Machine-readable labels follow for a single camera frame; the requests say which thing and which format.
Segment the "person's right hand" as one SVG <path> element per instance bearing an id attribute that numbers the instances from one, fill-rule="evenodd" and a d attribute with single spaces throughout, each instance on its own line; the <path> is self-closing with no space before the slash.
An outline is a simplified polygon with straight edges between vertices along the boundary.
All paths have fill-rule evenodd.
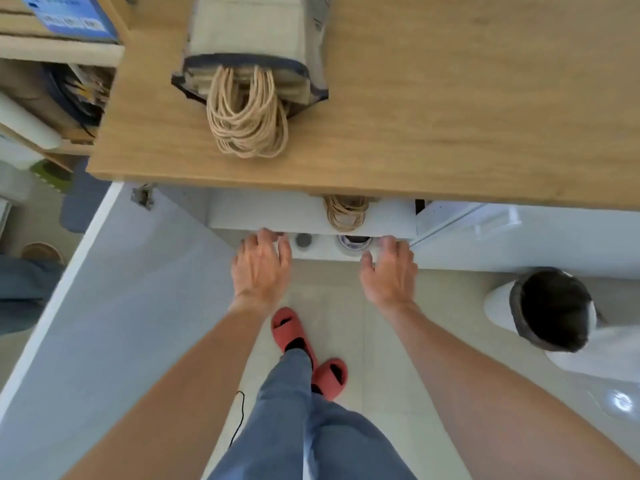
<path id="1" fill-rule="evenodd" d="M 380 249 L 374 265 L 375 286 L 362 286 L 365 297 L 379 313 L 389 319 L 415 306 L 415 281 L 418 265 L 406 241 L 391 235 L 379 240 Z"/>

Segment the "person's left hand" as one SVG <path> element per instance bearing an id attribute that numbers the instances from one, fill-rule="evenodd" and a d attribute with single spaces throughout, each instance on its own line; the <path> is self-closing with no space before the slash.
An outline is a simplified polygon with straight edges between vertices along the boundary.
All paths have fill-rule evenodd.
<path id="1" fill-rule="evenodd" d="M 230 310 L 250 312 L 262 320 L 276 311 L 292 272 L 292 264 L 290 270 L 279 270 L 279 234 L 261 228 L 241 242 L 231 265 L 234 299 Z"/>

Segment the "person's left forearm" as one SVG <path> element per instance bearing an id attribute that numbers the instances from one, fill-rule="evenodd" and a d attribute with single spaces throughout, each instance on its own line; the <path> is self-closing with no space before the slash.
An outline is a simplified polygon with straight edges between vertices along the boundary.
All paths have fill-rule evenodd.
<path id="1" fill-rule="evenodd" d="M 278 301 L 236 298 L 61 480 L 199 480 Z"/>

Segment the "person's right forearm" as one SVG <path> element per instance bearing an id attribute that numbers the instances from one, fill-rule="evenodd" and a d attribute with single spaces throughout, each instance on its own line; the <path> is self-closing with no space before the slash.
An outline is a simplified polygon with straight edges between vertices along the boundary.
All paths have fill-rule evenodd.
<path id="1" fill-rule="evenodd" d="M 429 320 L 381 309 L 473 480 L 640 480 L 640 465 L 548 391 Z"/>

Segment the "roll of tape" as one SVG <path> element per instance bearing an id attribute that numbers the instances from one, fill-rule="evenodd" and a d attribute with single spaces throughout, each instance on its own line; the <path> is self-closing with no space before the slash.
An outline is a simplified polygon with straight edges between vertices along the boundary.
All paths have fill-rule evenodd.
<path id="1" fill-rule="evenodd" d="M 375 238 L 370 236 L 338 235 L 337 243 L 340 252 L 347 257 L 359 257 L 371 248 Z"/>

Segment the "white cabinet shelf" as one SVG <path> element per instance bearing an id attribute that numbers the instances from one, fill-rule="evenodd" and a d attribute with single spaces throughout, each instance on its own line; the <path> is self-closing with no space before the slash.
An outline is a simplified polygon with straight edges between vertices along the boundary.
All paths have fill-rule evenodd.
<path id="1" fill-rule="evenodd" d="M 214 230 L 258 231 L 268 228 L 288 234 L 293 257 L 305 260 L 359 261 L 340 252 L 337 236 L 343 235 L 329 224 L 323 199 L 291 191 L 213 188 L 210 192 L 209 226 Z M 294 243 L 297 233 L 310 233 L 313 243 L 300 250 Z M 412 241 L 418 236 L 415 202 L 386 198 L 370 204 L 364 224 L 347 235 L 375 238 L 371 252 L 377 253 L 379 237 L 393 235 Z"/>

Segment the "red slipper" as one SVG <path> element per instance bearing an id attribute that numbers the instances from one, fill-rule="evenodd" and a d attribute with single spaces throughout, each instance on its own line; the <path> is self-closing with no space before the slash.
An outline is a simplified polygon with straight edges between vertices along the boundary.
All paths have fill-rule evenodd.
<path id="1" fill-rule="evenodd" d="M 318 367 L 311 376 L 311 391 L 334 401 L 341 395 L 348 382 L 348 368 L 340 358 L 331 358 Z"/>
<path id="2" fill-rule="evenodd" d="M 281 352 L 298 348 L 304 350 L 311 361 L 312 370 L 318 366 L 316 354 L 311 346 L 298 314 L 290 307 L 280 308 L 271 318 L 271 332 Z"/>

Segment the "person's blue jeans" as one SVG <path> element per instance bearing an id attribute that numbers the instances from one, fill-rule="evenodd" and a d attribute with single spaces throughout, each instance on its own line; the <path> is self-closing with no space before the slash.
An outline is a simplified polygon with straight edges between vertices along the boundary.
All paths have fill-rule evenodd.
<path id="1" fill-rule="evenodd" d="M 284 352 L 259 389 L 242 432 L 207 480 L 417 480 L 363 415 L 311 390 L 311 361 Z"/>

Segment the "large open white cabinet door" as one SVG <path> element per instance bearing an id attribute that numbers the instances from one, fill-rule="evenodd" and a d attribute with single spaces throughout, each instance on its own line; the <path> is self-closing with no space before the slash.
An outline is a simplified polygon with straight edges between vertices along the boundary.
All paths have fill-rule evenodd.
<path id="1" fill-rule="evenodd" d="M 209 192 L 112 183 L 0 392 L 0 480 L 59 480 L 224 316 Z"/>

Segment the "wrapped stack of paper bags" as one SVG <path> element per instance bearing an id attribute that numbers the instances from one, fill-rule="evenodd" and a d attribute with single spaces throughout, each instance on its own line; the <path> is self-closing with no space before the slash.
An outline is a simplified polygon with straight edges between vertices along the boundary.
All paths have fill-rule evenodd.
<path id="1" fill-rule="evenodd" d="M 279 156 L 290 117 L 328 99 L 332 0 L 196 0 L 172 86 L 205 106 L 224 154 Z"/>

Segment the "grey blue stool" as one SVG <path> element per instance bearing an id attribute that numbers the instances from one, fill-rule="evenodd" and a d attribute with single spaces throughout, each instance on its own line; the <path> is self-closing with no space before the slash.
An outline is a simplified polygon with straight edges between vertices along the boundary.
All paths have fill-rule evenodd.
<path id="1" fill-rule="evenodd" d="M 81 157 L 73 168 L 68 189 L 64 193 L 60 225 L 71 233 L 84 234 L 100 207 L 111 181 L 87 172 L 89 157 Z"/>

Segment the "white paper roll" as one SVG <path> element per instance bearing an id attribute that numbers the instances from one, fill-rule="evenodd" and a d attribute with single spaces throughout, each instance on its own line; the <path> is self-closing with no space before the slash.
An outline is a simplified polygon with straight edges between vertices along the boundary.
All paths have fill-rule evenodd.
<path id="1" fill-rule="evenodd" d="M 0 125 L 44 150 L 62 143 L 62 136 L 0 91 Z"/>

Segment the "wooden shelf unit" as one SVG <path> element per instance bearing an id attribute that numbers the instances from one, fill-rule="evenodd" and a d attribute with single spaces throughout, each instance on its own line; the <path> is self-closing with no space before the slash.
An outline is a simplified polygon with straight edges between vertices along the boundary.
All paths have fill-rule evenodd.
<path id="1" fill-rule="evenodd" d="M 44 150 L 0 125 L 0 165 L 27 170 L 92 154 L 138 0 L 97 0 L 118 40 L 60 36 L 21 0 L 0 0 L 0 91 L 62 136 Z"/>

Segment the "blue cardboard box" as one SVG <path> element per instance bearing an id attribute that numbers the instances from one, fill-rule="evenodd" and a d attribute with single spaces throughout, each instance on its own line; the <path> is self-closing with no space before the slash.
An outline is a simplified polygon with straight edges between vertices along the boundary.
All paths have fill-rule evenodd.
<path id="1" fill-rule="evenodd" d="M 21 0 L 54 34 L 118 40 L 116 27 L 97 0 Z"/>

